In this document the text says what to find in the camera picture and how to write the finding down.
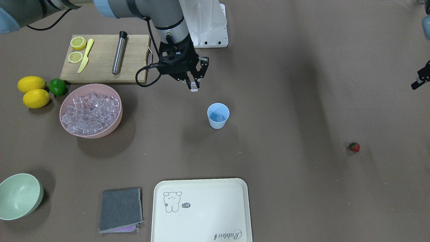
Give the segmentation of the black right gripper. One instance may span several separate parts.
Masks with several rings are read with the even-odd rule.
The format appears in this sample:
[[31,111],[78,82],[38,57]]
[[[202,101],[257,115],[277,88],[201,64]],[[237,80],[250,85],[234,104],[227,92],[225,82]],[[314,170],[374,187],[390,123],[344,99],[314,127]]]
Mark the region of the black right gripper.
[[185,81],[190,90],[200,87],[209,67],[209,57],[199,56],[188,35],[178,43],[160,42],[157,70],[177,81]]

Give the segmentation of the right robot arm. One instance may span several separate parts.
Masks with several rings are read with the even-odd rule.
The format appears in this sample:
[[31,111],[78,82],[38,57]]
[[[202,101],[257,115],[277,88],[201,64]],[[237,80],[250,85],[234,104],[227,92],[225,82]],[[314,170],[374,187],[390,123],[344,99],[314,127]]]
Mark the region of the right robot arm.
[[106,17],[139,18],[146,21],[149,29],[154,25],[157,30],[160,44],[155,51],[159,61],[136,72],[138,86],[151,86],[152,83],[141,84],[138,77],[142,71],[156,68],[159,78],[169,75],[186,83],[191,91],[198,91],[209,58],[196,53],[178,0],[2,0],[1,33],[16,32],[54,13],[68,13],[90,4]]

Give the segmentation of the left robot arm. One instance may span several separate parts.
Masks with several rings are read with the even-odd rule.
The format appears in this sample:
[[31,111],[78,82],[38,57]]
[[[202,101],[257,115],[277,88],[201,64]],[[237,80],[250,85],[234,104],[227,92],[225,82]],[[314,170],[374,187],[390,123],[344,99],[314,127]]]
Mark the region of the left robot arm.
[[[430,39],[430,16],[428,15],[427,17],[424,17],[421,23],[424,31],[424,36],[426,37],[427,40],[429,40]],[[411,84],[411,88],[413,90],[416,90],[422,85],[424,85],[425,83],[428,83],[429,81],[430,81],[430,60],[427,61],[424,67],[422,67],[417,71],[416,81]]]

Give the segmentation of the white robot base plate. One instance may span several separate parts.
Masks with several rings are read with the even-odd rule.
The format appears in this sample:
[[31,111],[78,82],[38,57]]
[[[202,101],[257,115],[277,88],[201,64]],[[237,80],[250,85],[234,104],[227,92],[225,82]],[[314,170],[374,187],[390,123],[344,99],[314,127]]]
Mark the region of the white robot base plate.
[[218,0],[191,3],[187,26],[195,48],[223,48],[229,44],[225,5]]

